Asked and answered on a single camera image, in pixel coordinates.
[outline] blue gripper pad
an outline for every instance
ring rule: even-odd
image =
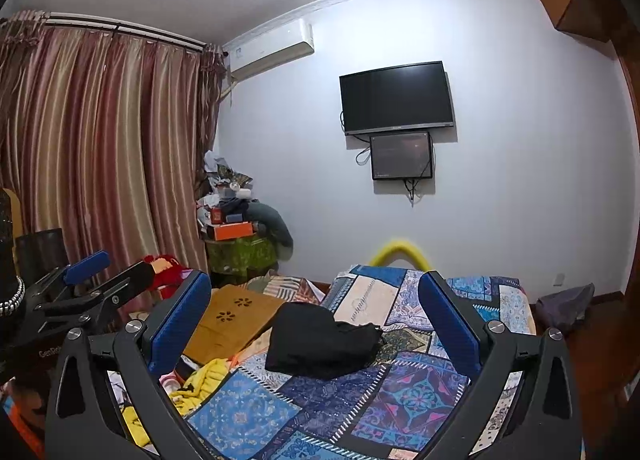
[[[481,370],[478,340],[429,273],[418,282],[418,300],[456,371],[476,379]]]
[[[199,271],[192,272],[180,286],[180,289],[170,299],[163,303],[174,303],[169,314],[163,317],[158,330],[150,339],[149,373],[159,377],[171,372],[187,346],[191,334],[198,325],[200,318],[209,306],[211,300],[211,282],[209,277]],[[154,312],[146,322],[153,325]]]
[[[98,251],[78,263],[69,265],[64,281],[67,285],[78,285],[105,270],[109,265],[109,254],[106,251]]]

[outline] gray bag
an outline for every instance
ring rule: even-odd
[[[541,297],[536,302],[536,316],[545,328],[558,328],[567,335],[578,321],[584,320],[595,292],[593,283]]]

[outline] orange box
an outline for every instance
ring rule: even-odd
[[[254,226],[251,222],[213,226],[213,236],[216,240],[231,240],[231,238],[251,236],[252,234],[254,234]]]

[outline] silver bracelet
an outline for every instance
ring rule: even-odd
[[[11,299],[0,303],[0,317],[12,315],[20,307],[20,303],[24,299],[24,281],[20,276],[15,278],[18,280],[18,290]]]

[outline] pile of clutter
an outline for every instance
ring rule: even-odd
[[[203,236],[224,241],[257,233],[284,247],[293,247],[293,239],[280,214],[273,207],[252,199],[254,179],[234,171],[213,151],[204,157],[204,170],[209,193],[196,205]]]

